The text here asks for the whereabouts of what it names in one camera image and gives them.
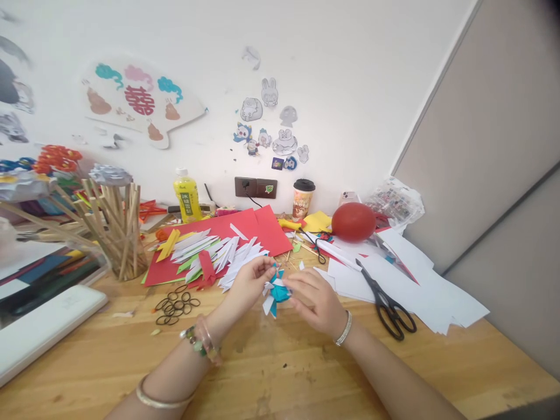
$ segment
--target paper cup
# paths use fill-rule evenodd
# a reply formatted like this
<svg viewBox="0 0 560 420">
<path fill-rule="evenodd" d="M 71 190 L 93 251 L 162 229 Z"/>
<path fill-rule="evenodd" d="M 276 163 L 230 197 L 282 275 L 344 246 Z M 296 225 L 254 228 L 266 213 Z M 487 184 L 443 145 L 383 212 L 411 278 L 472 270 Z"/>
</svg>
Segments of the paper cup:
<svg viewBox="0 0 560 420">
<path fill-rule="evenodd" d="M 315 184 L 310 180 L 298 179 L 294 182 L 292 208 L 292 219 L 294 222 L 297 222 L 307 216 L 314 191 Z"/>
</svg>

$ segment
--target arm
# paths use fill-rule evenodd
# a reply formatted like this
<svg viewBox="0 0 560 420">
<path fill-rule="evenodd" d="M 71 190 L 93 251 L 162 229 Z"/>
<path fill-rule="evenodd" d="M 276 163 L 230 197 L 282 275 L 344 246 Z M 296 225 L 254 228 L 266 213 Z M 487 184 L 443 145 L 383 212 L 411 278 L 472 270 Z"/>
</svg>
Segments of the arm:
<svg viewBox="0 0 560 420">
<path fill-rule="evenodd" d="M 219 347 L 233 325 L 252 308 L 261 296 L 264 284 L 270 281 L 274 259 L 258 257 L 241 267 L 223 302 L 206 318 L 208 332 L 215 347 Z M 210 361 L 193 350 L 188 340 L 181 342 L 145 379 L 142 389 L 151 399 L 176 403 L 194 394 L 210 368 Z M 174 420 L 180 419 L 185 407 L 157 409 L 143 404 L 136 392 L 131 392 L 106 417 L 107 420 Z"/>
<path fill-rule="evenodd" d="M 310 309 L 292 297 L 288 302 L 317 331 L 337 340 L 348 316 L 332 287 L 313 269 L 284 279 L 284 284 L 308 298 Z M 354 357 L 393 420 L 451 419 L 465 417 L 378 339 L 352 321 L 343 345 Z"/>
</svg>

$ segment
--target silver bangle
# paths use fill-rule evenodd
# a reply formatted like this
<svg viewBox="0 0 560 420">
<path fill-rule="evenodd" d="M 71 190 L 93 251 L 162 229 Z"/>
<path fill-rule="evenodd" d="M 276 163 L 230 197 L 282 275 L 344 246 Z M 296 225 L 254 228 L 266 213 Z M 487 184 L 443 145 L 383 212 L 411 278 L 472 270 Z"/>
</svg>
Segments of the silver bangle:
<svg viewBox="0 0 560 420">
<path fill-rule="evenodd" d="M 350 327 L 352 326 L 352 314 L 350 313 L 349 310 L 347 310 L 346 312 L 348 313 L 348 322 L 346 323 L 346 328 L 344 328 L 344 331 L 342 332 L 342 335 L 338 337 L 338 340 L 334 342 L 334 344 L 336 344 L 339 347 L 342 345 L 344 340 L 346 340 L 346 337 L 350 332 Z"/>
<path fill-rule="evenodd" d="M 188 406 L 188 403 L 191 402 L 191 400 L 193 399 L 194 393 L 188 397 L 186 400 L 183 401 L 179 401 L 177 402 L 161 402 L 161 401 L 156 401 L 151 399 L 150 397 L 148 397 L 146 394 L 144 394 L 144 390 L 142 389 L 142 385 L 144 385 L 144 380 L 148 377 L 148 375 L 144 376 L 142 378 L 142 380 L 140 381 L 140 383 L 136 386 L 136 396 L 138 397 L 138 399 L 140 400 L 141 403 L 146 404 L 149 407 L 153 407 L 153 408 L 164 408 L 167 410 L 172 410 L 174 408 L 181 408 L 181 407 L 186 407 Z"/>
</svg>

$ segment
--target woman's left hand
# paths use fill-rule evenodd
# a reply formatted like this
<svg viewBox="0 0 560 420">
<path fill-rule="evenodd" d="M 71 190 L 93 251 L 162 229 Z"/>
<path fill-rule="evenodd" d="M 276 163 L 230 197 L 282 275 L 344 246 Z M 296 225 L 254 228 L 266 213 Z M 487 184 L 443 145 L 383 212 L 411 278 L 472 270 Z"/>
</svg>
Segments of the woman's left hand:
<svg viewBox="0 0 560 420">
<path fill-rule="evenodd" d="M 236 318 L 241 318 L 263 295 L 264 284 L 276 272 L 276 261 L 272 257 L 257 257 L 242 266 L 237 272 L 232 288 L 227 292 L 224 304 Z"/>
</svg>

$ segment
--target woman's right hand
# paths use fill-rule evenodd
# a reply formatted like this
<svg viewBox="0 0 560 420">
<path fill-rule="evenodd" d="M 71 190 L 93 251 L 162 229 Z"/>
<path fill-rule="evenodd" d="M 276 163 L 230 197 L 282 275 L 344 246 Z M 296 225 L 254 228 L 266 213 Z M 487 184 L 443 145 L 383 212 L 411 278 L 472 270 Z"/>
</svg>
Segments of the woman's right hand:
<svg viewBox="0 0 560 420">
<path fill-rule="evenodd" d="M 312 268 L 290 274 L 282 280 L 287 287 L 301 293 L 314 305 L 310 308 L 301 300 L 290 297 L 288 302 L 297 313 L 315 330 L 337 340 L 344 332 L 348 315 L 331 285 Z"/>
</svg>

